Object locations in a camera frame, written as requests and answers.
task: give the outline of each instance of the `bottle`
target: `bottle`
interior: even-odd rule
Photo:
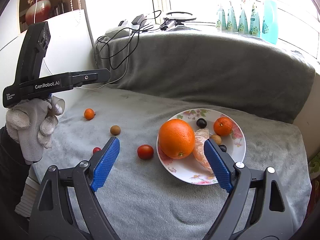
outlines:
[[[230,8],[228,10],[227,31],[228,32],[235,32],[235,33],[238,32],[235,11],[233,10],[233,7],[231,5],[231,1],[230,1]]]
[[[260,37],[260,19],[255,3],[252,5],[249,34],[255,37]]]
[[[272,0],[265,0],[264,16],[262,22],[261,38],[270,43],[276,44],[278,41],[278,13],[277,4]]]
[[[218,32],[225,31],[227,29],[227,27],[226,27],[226,15],[224,13],[224,10],[222,8],[221,3],[219,3],[219,8],[218,8],[218,11],[217,11],[216,28],[217,28]]]
[[[242,0],[241,13],[239,18],[239,27],[238,27],[238,32],[241,34],[249,34],[248,20],[244,11],[245,3],[246,3],[246,0]]]

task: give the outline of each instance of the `plate rim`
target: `plate rim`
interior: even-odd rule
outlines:
[[[222,113],[222,112],[219,112],[219,111],[217,111],[217,110],[213,110],[213,109],[208,109],[208,108],[193,108],[193,109],[188,109],[188,110],[181,111],[180,113],[177,113],[177,114],[175,114],[174,116],[172,116],[171,118],[169,118],[167,121],[169,121],[169,120],[171,120],[171,119],[177,119],[177,118],[174,118],[174,117],[177,116],[178,114],[183,113],[183,112],[191,111],[191,110],[201,110],[201,109],[203,109],[203,110],[209,110],[209,111],[215,111],[215,112],[217,112],[217,113],[223,114],[223,115],[225,115],[226,117],[230,118],[230,119],[238,126],[238,128],[240,129],[240,131],[241,131],[241,133],[242,133],[242,135],[243,135],[243,139],[244,139],[244,156],[243,156],[242,161],[241,161],[241,162],[243,162],[244,157],[245,157],[245,154],[246,154],[246,151],[247,151],[247,144],[246,144],[245,136],[244,136],[244,133],[243,133],[241,127],[237,124],[237,122],[236,122],[235,120],[233,120],[231,117],[229,117],[228,115],[226,115],[226,114],[224,114],[224,113]],[[176,178],[179,179],[179,180],[182,180],[183,182],[186,182],[186,183],[189,183],[189,184],[192,184],[192,185],[207,186],[207,185],[213,185],[213,184],[217,184],[217,183],[218,183],[218,182],[212,182],[212,183],[207,183],[207,184],[196,184],[196,183],[192,183],[192,182],[189,182],[189,181],[185,181],[185,180],[183,180],[183,179],[180,179],[180,178],[178,178],[177,176],[175,176],[174,174],[172,174],[172,172],[170,172],[169,169],[167,169],[166,165],[164,165],[164,163],[162,162],[162,160],[161,160],[161,158],[160,158],[160,156],[159,156],[159,151],[158,151],[158,139],[159,139],[159,133],[157,134],[157,141],[156,141],[156,150],[157,150],[158,158],[159,158],[162,166],[163,166],[163,167],[166,169],[166,171],[169,172],[172,176],[176,177]]]

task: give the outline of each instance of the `white glove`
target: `white glove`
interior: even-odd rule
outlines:
[[[23,100],[7,111],[8,134],[20,144],[26,164],[41,160],[44,147],[51,148],[51,135],[58,124],[56,115],[64,109],[64,100],[51,96],[47,100]]]

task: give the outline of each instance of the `peeled pomelo segment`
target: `peeled pomelo segment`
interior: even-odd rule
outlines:
[[[204,142],[209,139],[209,130],[207,128],[199,129],[195,132],[195,148],[193,149],[193,155],[196,160],[208,171],[213,173],[207,158],[204,155]]]

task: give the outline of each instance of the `silver screw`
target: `silver screw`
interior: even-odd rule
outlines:
[[[276,172],[275,169],[272,168],[272,167],[268,167],[268,168],[267,168],[267,171],[269,171],[270,173],[275,173],[275,172]]]
[[[82,161],[82,162],[80,162],[80,167],[81,168],[84,168],[84,167],[86,167],[86,166],[88,166],[89,165],[89,163],[87,162],[87,161]]]
[[[237,162],[236,166],[240,169],[242,169],[244,167],[244,164],[242,162]]]
[[[56,166],[52,165],[48,168],[48,171],[55,171],[56,170]]]

